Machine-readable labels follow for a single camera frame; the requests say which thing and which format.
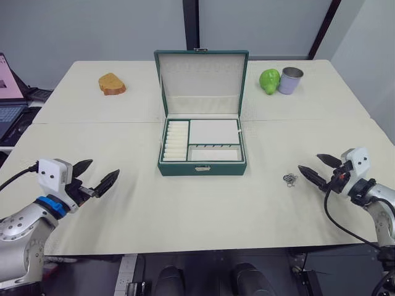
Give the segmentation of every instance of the wall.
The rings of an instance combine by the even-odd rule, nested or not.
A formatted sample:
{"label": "wall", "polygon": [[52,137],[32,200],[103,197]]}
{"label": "wall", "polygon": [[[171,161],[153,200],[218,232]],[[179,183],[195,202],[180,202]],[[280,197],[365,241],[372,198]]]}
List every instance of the wall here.
{"label": "wall", "polygon": [[303,59],[331,0],[200,0],[200,45]]}
{"label": "wall", "polygon": [[395,143],[395,2],[366,0],[331,62]]}
{"label": "wall", "polygon": [[315,60],[331,60],[365,0],[342,0],[315,54]]}
{"label": "wall", "polygon": [[76,60],[152,60],[186,49],[182,0],[12,0],[0,52],[21,79],[54,88]]}

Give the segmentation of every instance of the metal cup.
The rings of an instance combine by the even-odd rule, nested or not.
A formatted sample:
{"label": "metal cup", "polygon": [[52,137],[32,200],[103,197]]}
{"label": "metal cup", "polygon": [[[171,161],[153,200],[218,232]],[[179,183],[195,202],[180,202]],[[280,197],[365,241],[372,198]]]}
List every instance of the metal cup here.
{"label": "metal cup", "polygon": [[278,86],[278,91],[282,94],[292,94],[299,84],[303,76],[303,71],[294,68],[286,67],[283,69],[283,74],[280,79],[280,85]]}

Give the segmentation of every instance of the open jewelry box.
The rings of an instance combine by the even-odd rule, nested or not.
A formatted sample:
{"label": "open jewelry box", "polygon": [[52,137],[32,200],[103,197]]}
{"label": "open jewelry box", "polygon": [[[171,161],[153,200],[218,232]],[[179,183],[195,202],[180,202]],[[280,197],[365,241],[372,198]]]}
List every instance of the open jewelry box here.
{"label": "open jewelry box", "polygon": [[163,176],[243,175],[240,123],[248,51],[156,51],[166,114]]}

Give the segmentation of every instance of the toast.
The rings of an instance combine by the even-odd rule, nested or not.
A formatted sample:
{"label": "toast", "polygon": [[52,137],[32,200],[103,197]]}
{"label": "toast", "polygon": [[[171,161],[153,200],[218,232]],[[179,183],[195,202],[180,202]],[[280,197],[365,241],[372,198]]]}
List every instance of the toast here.
{"label": "toast", "polygon": [[105,96],[109,94],[121,94],[126,91],[124,83],[113,73],[108,73],[100,77],[99,85]]}

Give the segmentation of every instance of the laptop screen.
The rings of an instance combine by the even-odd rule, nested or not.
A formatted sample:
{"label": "laptop screen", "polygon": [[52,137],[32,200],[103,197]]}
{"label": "laptop screen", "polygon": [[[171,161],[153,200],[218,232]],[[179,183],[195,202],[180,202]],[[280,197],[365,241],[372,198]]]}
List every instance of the laptop screen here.
{"label": "laptop screen", "polygon": [[0,100],[1,99],[23,99],[17,82],[12,76],[11,69],[6,58],[0,54]]}

